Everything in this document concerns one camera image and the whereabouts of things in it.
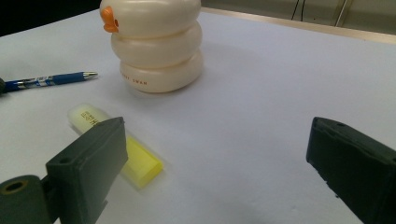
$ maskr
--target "pen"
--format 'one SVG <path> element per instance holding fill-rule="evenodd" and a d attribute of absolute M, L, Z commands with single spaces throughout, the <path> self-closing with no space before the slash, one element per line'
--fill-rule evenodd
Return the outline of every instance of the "pen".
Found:
<path fill-rule="evenodd" d="M 0 93 L 9 92 L 9 91 L 20 91 L 25 89 L 31 89 L 36 87 L 46 87 L 46 86 L 55 86 L 62 85 L 72 82 L 80 82 L 96 77 L 98 74 L 95 72 L 78 72 L 71 74 L 62 74 L 62 75 L 54 75 L 49 77 L 35 77 L 29 79 L 22 80 L 14 80 L 14 81 L 3 81 L 0 78 Z"/>

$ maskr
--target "highlighter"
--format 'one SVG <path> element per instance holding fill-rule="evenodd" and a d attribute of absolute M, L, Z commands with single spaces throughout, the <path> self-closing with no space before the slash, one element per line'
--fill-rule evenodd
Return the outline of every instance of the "highlighter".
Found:
<path fill-rule="evenodd" d="M 72 108 L 67 117 L 81 134 L 98 122 L 110 119 L 107 113 L 90 104 L 81 104 Z M 162 171 L 163 163 L 128 133 L 126 147 L 129 159 L 123 166 L 121 175 L 142 189 Z"/>

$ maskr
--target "black metal part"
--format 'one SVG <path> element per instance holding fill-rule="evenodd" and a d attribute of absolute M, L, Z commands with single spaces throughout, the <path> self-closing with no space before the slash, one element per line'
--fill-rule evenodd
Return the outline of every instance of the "black metal part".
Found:
<path fill-rule="evenodd" d="M 93 224 L 128 160 L 122 118 L 98 123 L 47 163 L 48 176 L 0 185 L 1 224 Z"/>
<path fill-rule="evenodd" d="M 396 151 L 344 123 L 314 118 L 306 160 L 363 223 L 396 223 Z"/>

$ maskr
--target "table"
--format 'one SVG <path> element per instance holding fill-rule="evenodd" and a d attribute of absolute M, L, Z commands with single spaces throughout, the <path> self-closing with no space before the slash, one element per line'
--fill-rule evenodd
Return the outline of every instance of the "table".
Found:
<path fill-rule="evenodd" d="M 305 161 L 313 117 L 396 148 L 396 45 L 202 12 L 202 75 L 164 94 L 130 89 L 98 11 L 0 38 L 4 80 L 97 71 L 96 80 L 0 97 L 0 181 L 46 174 L 90 103 L 159 156 L 138 190 L 117 177 L 102 223 L 361 223 Z"/>

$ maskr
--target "pen grip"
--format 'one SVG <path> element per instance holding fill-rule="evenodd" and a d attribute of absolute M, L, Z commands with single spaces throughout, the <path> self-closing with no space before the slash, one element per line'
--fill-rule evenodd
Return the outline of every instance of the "pen grip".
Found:
<path fill-rule="evenodd" d="M 55 83 L 55 85 L 62 85 L 66 83 L 85 81 L 85 78 L 83 72 L 78 72 L 78 73 L 53 76 L 52 81 L 53 83 Z"/>

